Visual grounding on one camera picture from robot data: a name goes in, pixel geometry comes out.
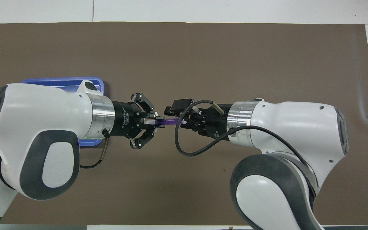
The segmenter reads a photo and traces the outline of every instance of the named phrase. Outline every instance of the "silver metal ring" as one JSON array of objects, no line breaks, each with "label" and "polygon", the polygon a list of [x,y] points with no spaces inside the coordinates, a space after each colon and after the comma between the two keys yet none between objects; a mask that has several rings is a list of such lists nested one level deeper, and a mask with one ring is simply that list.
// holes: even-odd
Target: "silver metal ring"
[{"label": "silver metal ring", "polygon": [[[259,101],[235,102],[228,112],[226,130],[228,131],[231,128],[251,125],[252,113],[258,103]],[[233,144],[254,147],[254,144],[252,144],[250,129],[239,130],[236,133],[229,135],[228,138]]]},{"label": "silver metal ring", "polygon": [[104,129],[111,132],[114,124],[113,103],[106,96],[87,93],[92,102],[92,123],[84,139],[103,139]]}]

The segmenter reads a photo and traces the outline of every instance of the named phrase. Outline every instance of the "robotic arm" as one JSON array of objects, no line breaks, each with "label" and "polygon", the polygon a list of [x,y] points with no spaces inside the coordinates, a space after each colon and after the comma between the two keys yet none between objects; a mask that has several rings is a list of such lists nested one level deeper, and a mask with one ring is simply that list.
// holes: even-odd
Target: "robotic arm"
[{"label": "robotic arm", "polygon": [[140,149],[163,127],[149,122],[156,119],[163,117],[142,93],[131,102],[115,102],[88,80],[75,93],[32,84],[1,87],[0,220],[17,192],[47,200],[72,186],[79,139],[106,138],[107,144],[111,136],[124,136]]},{"label": "robotic arm", "polygon": [[[208,109],[196,107],[210,103]],[[306,102],[273,104],[263,99],[215,104],[175,100],[165,115],[180,117],[175,141],[186,156],[195,156],[220,140],[260,149],[235,167],[231,197],[240,215],[254,229],[319,230],[313,201],[327,175],[349,149],[346,121],[330,105]],[[215,140],[194,153],[178,142],[178,127]]]}]

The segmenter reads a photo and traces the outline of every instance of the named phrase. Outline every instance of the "brown mat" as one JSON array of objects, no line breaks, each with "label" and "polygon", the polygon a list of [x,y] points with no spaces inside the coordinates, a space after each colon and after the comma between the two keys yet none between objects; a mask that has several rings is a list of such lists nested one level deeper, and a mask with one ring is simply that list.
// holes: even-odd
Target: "brown mat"
[{"label": "brown mat", "polygon": [[[364,25],[88,22],[0,24],[0,86],[35,77],[98,76],[126,102],[142,92],[162,113],[174,99],[265,98],[336,106],[350,151],[315,202],[324,225],[368,224],[368,49]],[[3,223],[245,225],[229,195],[235,165],[258,150],[221,142],[181,156],[173,127],[144,149],[110,140],[105,161],[81,170],[50,201],[18,195]],[[181,130],[184,150],[212,139]],[[99,149],[82,150],[94,163]]]}]

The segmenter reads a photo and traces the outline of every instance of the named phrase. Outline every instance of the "blue tray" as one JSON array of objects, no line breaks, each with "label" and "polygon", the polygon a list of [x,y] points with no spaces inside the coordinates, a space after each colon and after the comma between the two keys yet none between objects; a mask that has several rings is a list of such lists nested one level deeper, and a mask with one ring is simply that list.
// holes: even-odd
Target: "blue tray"
[{"label": "blue tray", "polygon": [[[99,77],[58,77],[58,78],[29,78],[21,83],[51,86],[61,88],[67,92],[76,92],[82,80],[90,80],[101,93],[104,91],[103,80]],[[79,140],[79,146],[95,146],[101,143],[101,139]]]}]

